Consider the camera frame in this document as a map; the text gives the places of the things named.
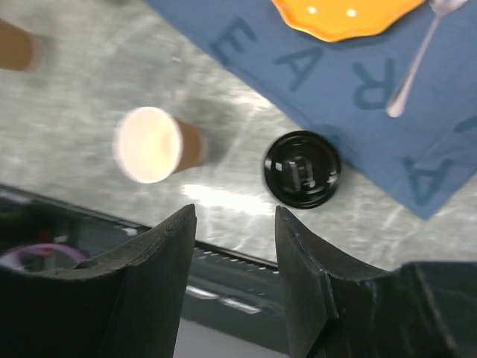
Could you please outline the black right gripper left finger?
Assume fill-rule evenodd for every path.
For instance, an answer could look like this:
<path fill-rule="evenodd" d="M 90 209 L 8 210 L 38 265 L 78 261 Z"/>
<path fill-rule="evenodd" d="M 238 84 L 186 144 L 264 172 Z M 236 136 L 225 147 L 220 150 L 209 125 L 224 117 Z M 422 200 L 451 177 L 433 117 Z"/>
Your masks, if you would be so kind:
<path fill-rule="evenodd" d="M 1 355 L 172 357 L 196 226 L 188 204 L 73 268 L 2 268 Z"/>

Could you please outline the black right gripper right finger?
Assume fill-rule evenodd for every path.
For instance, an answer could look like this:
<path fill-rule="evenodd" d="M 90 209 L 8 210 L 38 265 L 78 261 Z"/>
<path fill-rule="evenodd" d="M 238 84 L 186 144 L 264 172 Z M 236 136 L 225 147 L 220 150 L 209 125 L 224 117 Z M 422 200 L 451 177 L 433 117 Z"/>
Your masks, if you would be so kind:
<path fill-rule="evenodd" d="M 292 357 L 474 357 L 476 264 L 385 271 L 311 232 L 288 209 L 275 243 Z"/>

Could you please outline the brown paper coffee cup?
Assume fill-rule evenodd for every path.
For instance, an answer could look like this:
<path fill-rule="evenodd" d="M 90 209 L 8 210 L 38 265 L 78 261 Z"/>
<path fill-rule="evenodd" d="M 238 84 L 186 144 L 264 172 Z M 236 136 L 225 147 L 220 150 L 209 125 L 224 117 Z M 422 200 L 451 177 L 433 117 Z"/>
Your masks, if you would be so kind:
<path fill-rule="evenodd" d="M 160 108 L 138 107 L 117 124 L 112 148 L 124 175 L 150 184 L 199 166 L 207 141 L 197 127 Z"/>

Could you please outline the black lid stack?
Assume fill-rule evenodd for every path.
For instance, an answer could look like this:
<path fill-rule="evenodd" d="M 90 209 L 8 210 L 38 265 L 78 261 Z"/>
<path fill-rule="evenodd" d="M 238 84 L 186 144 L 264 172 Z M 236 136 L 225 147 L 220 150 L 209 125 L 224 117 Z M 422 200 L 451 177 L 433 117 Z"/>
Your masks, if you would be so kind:
<path fill-rule="evenodd" d="M 277 139 L 263 160 L 271 194 L 290 207 L 308 210 L 326 203 L 338 190 L 341 157 L 325 137 L 293 131 Z"/>

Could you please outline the brown paper cups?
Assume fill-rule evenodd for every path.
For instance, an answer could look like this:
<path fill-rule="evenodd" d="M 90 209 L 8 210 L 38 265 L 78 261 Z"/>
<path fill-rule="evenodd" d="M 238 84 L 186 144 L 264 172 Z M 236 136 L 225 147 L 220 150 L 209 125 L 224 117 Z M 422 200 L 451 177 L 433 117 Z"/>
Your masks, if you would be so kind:
<path fill-rule="evenodd" d="M 38 67 L 42 50 L 38 37 L 1 20 L 1 69 L 29 72 Z"/>

